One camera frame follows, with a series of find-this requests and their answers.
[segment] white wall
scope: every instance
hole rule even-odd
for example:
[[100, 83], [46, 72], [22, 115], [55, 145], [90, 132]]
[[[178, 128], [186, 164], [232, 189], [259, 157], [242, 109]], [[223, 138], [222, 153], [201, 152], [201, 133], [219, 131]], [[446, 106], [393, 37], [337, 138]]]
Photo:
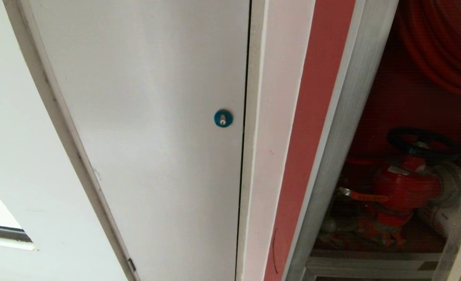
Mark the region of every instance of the white wall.
[[0, 281], [126, 281], [1, 1], [0, 199], [36, 247], [0, 245]]

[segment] red fire hose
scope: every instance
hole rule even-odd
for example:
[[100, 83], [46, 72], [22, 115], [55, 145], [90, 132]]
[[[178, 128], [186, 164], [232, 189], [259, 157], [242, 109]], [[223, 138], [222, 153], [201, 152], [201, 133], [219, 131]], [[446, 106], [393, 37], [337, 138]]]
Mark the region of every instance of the red fire hose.
[[411, 0], [396, 14], [411, 59], [433, 82], [461, 96], [461, 0]]

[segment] red wall trim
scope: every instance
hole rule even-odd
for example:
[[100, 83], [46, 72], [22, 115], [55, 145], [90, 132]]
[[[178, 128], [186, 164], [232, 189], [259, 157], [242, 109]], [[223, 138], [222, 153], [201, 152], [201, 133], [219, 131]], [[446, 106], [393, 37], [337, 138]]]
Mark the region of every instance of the red wall trim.
[[316, 0], [265, 281], [281, 281], [304, 201], [355, 0]]

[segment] fire hose cabinet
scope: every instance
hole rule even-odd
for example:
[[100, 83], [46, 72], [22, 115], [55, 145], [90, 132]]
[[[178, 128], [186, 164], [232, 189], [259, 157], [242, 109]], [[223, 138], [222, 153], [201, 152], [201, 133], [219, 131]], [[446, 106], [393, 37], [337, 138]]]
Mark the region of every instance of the fire hose cabinet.
[[360, 13], [286, 280], [460, 280], [461, 0]]

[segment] black handwheel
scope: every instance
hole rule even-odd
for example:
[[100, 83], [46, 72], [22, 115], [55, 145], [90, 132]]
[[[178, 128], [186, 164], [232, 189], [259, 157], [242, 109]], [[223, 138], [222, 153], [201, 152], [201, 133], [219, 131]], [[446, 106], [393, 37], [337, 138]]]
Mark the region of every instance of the black handwheel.
[[[418, 138], [416, 142], [409, 143], [402, 138], [403, 135], [414, 135]], [[429, 130], [412, 127], [393, 128], [388, 132], [387, 140], [400, 151], [419, 158], [453, 161], [459, 155], [459, 147], [454, 140]], [[446, 149], [430, 149], [428, 145], [431, 142], [439, 142], [446, 146]]]

